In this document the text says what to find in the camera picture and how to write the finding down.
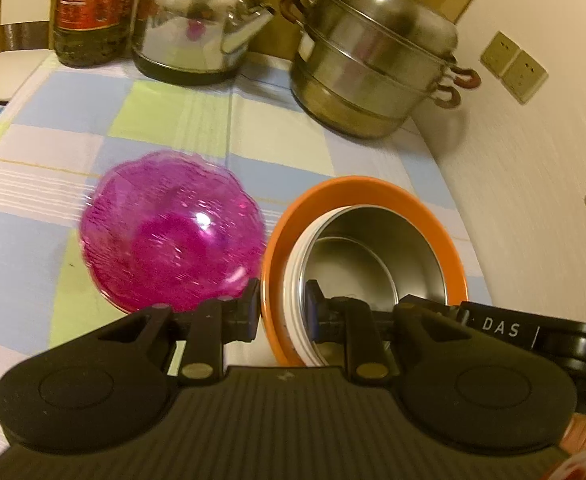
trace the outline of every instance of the black clamp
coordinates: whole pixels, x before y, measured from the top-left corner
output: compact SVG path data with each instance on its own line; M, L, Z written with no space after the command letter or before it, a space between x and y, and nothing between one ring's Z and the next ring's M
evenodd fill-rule
M464 326L462 308L406 296L392 312L305 287L308 335L344 344L347 378L388 384L424 431L469 452L530 452L558 442L576 389L557 366ZM382 341L399 375L391 375Z
M314 280L305 287L308 336L316 343L344 342L345 319L331 307ZM495 306L464 301L447 306L435 301L405 296L399 305L419 305L461 325L534 352L559 365L573 379L578 393L576 410L586 414L586 323L539 316ZM382 341L393 341L397 326L392 312L372 312Z
M73 454L150 428L179 385L222 378L223 344L255 338L259 292L259 281L250 280L241 298L206 301L193 312L149 307L16 365L0 379L9 443ZM175 381L167 371L180 340Z

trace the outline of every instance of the brown pot handle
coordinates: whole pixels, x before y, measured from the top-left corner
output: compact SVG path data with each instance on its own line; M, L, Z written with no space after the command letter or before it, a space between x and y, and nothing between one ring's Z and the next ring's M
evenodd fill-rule
M482 83L480 79L480 74L473 70L472 68L460 68L458 66L452 66L451 72L458 75L463 75L465 77L456 77L453 82L455 85L459 86L460 88L465 88L467 90L478 88Z
M282 15L287 20L289 20L289 22L295 23L296 25L299 25L300 27L304 27L304 23L302 22L302 20L300 18L298 18L293 13L293 7L295 7L297 10L299 10L299 12L302 14L302 16L304 16L304 13L307 12L307 8L304 6L304 4L300 0L280 0L279 1L279 12L281 12Z
M433 102L435 102L435 104L440 108L457 108L460 106L462 97L460 97L460 92L455 90L452 86L438 85L436 90L440 92L448 92L451 94L451 99L446 101L444 99L440 99L439 97L432 98Z

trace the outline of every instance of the table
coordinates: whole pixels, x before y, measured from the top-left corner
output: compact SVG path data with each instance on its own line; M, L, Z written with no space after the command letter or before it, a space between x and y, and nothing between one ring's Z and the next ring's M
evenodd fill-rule
M233 82L179 88L129 60L75 70L50 54L0 114L0 376L29 355L115 320L80 257L77 221L114 165L158 149L199 153L236 174L269 232L305 190L362 174L416 194L460 252L470 299L489 303L455 203L408 120L358 141L309 118L289 90L289 62L250 56ZM0 451L6 441L0 429Z

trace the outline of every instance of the pink object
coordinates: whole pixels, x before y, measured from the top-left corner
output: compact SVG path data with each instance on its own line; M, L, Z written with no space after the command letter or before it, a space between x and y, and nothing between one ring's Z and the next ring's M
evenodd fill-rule
M207 26L200 20L189 20L189 25L186 29L186 37L191 41L198 41L199 38L204 36L206 31Z
M230 171L164 151L100 180L80 243L98 288L122 310L168 303L183 311L238 297L259 276L265 235L257 204Z

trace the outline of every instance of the wall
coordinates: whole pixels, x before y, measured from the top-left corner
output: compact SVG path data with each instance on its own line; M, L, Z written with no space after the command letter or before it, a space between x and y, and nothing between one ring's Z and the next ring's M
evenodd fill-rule
M458 60L483 86L459 110L413 117L494 304L586 321L586 0L473 0L458 29ZM480 65L497 30L550 74L527 105Z

